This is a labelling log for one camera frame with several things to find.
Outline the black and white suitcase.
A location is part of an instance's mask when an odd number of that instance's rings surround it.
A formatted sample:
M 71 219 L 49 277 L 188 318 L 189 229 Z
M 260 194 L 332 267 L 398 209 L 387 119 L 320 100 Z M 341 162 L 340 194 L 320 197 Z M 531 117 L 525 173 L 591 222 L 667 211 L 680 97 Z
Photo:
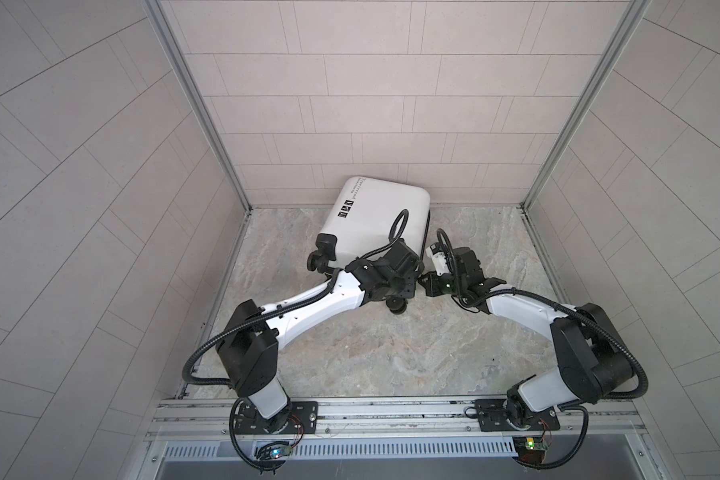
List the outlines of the black and white suitcase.
M 403 240 L 423 261 L 429 222 L 430 195 L 425 189 L 352 177 L 316 236 L 307 269 L 330 276 L 336 268 L 345 271 L 357 258 L 380 258 L 398 240 Z M 399 315 L 405 312 L 409 300 L 392 298 L 383 302 Z

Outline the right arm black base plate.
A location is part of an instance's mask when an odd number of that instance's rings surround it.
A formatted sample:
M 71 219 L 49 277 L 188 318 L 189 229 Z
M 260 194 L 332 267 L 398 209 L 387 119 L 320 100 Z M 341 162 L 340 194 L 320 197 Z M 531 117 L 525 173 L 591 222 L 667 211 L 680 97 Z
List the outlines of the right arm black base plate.
M 520 400 L 505 398 L 477 399 L 474 404 L 482 432 L 558 431 L 560 423 L 553 408 L 534 412 Z

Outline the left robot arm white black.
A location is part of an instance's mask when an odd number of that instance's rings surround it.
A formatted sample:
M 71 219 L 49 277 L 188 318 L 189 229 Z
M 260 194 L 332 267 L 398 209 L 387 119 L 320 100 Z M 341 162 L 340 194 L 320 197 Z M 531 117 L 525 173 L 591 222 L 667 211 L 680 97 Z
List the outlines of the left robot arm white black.
M 379 257 L 359 257 L 295 297 L 262 307 L 251 300 L 241 303 L 215 346 L 226 384 L 253 405 L 267 432 L 282 430 L 292 402 L 277 378 L 279 350 L 320 323 L 367 303 L 383 302 L 393 313 L 403 312 L 422 272 L 420 255 L 398 239 Z

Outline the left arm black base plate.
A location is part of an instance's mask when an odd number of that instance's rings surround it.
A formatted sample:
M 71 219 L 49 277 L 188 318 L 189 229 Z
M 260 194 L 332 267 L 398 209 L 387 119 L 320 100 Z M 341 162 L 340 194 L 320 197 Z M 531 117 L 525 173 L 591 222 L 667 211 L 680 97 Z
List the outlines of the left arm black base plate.
M 314 434 L 318 416 L 315 401 L 290 401 L 286 407 L 265 419 L 255 406 L 244 400 L 231 417 L 232 430 L 241 435 Z

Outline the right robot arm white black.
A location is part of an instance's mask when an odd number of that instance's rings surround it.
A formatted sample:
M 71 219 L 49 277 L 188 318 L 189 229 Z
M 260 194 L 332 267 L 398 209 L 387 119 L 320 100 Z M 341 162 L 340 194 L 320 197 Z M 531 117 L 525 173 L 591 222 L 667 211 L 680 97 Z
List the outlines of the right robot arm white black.
M 598 305 L 560 304 L 488 278 L 468 247 L 451 249 L 436 242 L 425 253 L 434 266 L 419 279 L 427 296 L 448 295 L 466 310 L 512 320 L 552 343 L 556 367 L 515 384 L 506 394 L 505 418 L 512 427 L 532 428 L 538 413 L 559 406 L 645 392 L 644 370 Z

